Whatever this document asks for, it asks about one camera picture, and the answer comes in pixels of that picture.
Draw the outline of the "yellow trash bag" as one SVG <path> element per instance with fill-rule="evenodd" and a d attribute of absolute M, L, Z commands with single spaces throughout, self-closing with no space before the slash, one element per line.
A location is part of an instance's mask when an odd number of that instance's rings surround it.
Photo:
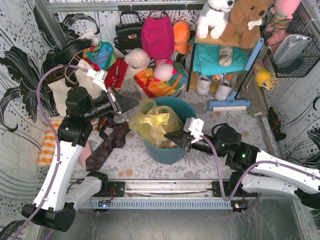
<path fill-rule="evenodd" d="M 184 124 L 171 107 L 144 99 L 128 126 L 136 130 L 148 144 L 161 149 L 173 149 L 177 145 L 166 138 L 165 134 L 182 130 Z"/>

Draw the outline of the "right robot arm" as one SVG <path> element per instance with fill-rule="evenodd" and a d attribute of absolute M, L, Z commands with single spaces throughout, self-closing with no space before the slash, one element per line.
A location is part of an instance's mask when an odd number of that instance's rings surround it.
<path fill-rule="evenodd" d="M 298 199 L 309 208 L 320 208 L 320 171 L 290 163 L 242 141 L 242 135 L 227 123 L 215 125 L 211 135 L 202 133 L 202 126 L 186 123 L 181 130 L 168 132 L 165 138 L 185 152 L 197 150 L 225 158 L 233 170 L 229 181 L 223 182 L 220 166 L 218 189 L 213 191 L 226 202 L 245 194 L 282 195 Z"/>

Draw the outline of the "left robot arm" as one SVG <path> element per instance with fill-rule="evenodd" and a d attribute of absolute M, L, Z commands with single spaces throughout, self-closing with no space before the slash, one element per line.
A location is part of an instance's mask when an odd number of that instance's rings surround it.
<path fill-rule="evenodd" d="M 74 189 L 68 190 L 76 161 L 84 151 L 93 131 L 91 121 L 107 117 L 105 126 L 112 128 L 114 137 L 108 146 L 124 145 L 130 131 L 126 122 L 114 123 L 113 114 L 121 115 L 139 105 L 130 97 L 120 95 L 113 87 L 102 91 L 93 99 L 84 87 L 68 91 L 66 116 L 57 130 L 57 144 L 51 166 L 32 204 L 22 208 L 22 215 L 31 218 L 34 224 L 66 232 L 72 226 L 76 212 L 92 196 L 113 197 L 115 191 L 109 186 L 108 175 L 91 171 Z"/>

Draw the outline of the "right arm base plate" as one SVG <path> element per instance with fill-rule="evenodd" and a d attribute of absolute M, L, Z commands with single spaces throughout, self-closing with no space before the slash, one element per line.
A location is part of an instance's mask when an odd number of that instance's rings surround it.
<path fill-rule="evenodd" d="M 225 192 L 225 196 L 229 197 L 232 193 L 232 190 L 234 189 L 233 187 L 229 186 L 229 181 L 223 181 L 223 188 L 224 188 L 224 192 Z M 220 188 L 220 184 L 219 181 L 213 181 L 211 183 L 212 186 L 212 193 L 214 197 L 218 197 L 221 198 L 222 197 L 222 191 Z M 256 192 L 254 193 L 247 193 L 244 190 L 241 189 L 241 187 L 239 187 L 237 189 L 237 191 L 234 194 L 234 197 L 257 197 L 258 194 Z"/>

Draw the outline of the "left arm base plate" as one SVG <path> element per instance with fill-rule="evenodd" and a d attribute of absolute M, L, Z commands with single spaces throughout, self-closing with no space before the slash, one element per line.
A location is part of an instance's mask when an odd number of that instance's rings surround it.
<path fill-rule="evenodd" d="M 101 190 L 98 193 L 100 197 L 116 197 L 122 198 L 125 194 L 125 182 L 124 181 L 109 181 L 103 183 Z"/>

